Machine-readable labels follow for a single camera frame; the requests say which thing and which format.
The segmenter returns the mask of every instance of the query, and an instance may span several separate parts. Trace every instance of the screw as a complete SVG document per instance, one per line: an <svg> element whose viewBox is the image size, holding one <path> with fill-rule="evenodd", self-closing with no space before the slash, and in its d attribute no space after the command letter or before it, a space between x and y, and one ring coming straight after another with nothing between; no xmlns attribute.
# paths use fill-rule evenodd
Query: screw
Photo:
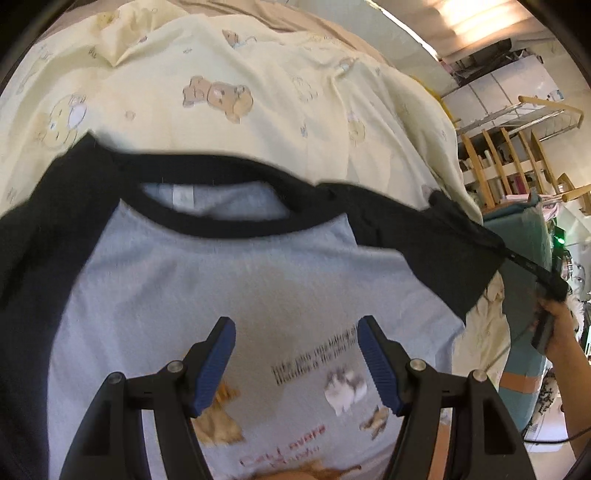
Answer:
<svg viewBox="0 0 591 480"><path fill-rule="evenodd" d="M172 374L178 373L183 369L183 363L180 360L173 360L166 366L166 369Z"/></svg>
<svg viewBox="0 0 591 480"><path fill-rule="evenodd" d="M123 375L121 375L119 372L113 372L113 373L109 374L109 376L107 377L107 382L109 382L111 385L116 385L122 379L123 379Z"/></svg>
<svg viewBox="0 0 591 480"><path fill-rule="evenodd" d="M474 377L474 380L476 380L477 382L485 382L486 380L488 380L488 375L483 370L474 370L472 372L472 376Z"/></svg>
<svg viewBox="0 0 591 480"><path fill-rule="evenodd" d="M420 358L413 358L410 361L410 368L417 372L422 372L427 368L427 364L425 363L425 360L421 360Z"/></svg>

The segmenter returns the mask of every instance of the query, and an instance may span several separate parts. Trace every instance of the bed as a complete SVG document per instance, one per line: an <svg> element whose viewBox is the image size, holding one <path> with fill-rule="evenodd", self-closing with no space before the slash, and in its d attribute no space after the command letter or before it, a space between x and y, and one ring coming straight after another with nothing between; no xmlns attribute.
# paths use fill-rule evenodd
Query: bed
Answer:
<svg viewBox="0 0 591 480"><path fill-rule="evenodd" d="M482 222L440 104L359 37L284 5L99 0L68 11L5 84L0 125L0 213L92 132L122 151L256 158L417 209L443 189ZM498 387L504 297L497 274L456 339L455 374L486 368Z"/></svg>

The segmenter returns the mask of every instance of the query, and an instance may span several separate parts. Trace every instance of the t-shirt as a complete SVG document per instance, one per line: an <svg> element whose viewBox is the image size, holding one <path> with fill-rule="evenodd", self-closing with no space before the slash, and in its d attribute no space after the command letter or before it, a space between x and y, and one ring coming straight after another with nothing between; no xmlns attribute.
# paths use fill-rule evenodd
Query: t-shirt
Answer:
<svg viewBox="0 0 591 480"><path fill-rule="evenodd" d="M396 235L360 220L376 194L351 193L356 211L343 188L233 157L118 154L90 136L57 159L0 220L2 473L57 479L110 372L154 373L227 316L236 348L193 422L214 479L314 460L376 478L401 422L379 399L356 322L373 315L444 372L463 323L444 288L426 287L439 274L419 269L419 280L399 251L360 245ZM379 197L396 221L396 202ZM482 291L498 267L489 260L460 284ZM149 414L144 433L152 478L164 479Z"/></svg>

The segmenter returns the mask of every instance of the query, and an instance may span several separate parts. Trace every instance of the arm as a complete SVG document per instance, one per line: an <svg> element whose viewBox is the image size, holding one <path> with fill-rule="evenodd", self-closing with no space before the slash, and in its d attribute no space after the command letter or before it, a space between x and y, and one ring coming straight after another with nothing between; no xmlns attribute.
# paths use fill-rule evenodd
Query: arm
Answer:
<svg viewBox="0 0 591 480"><path fill-rule="evenodd" d="M548 343L546 356L554 365L556 381L562 396L566 429L569 436L591 427L591 367L573 335L573 320L564 303L540 300L542 307L554 318L554 333ZM591 432L573 440L571 447L579 457Z"/></svg>

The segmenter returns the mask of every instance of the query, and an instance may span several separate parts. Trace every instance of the light blue t-shirt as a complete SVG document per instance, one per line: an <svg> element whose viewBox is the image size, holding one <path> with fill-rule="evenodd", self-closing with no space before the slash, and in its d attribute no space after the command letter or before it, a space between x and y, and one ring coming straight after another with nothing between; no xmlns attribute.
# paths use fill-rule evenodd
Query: light blue t-shirt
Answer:
<svg viewBox="0 0 591 480"><path fill-rule="evenodd" d="M176 209L217 219L281 219L265 184L147 185ZM80 273L51 353L50 479L105 377L157 372L204 340L221 316L236 348L198 438L215 480L320 460L348 478L383 473L401 419L379 399L357 345L373 315L411 358L449 372L462 321L419 282L401 254L359 247L346 215L305 231L204 239L157 225L121 202ZM154 480L165 473L144 415Z"/></svg>

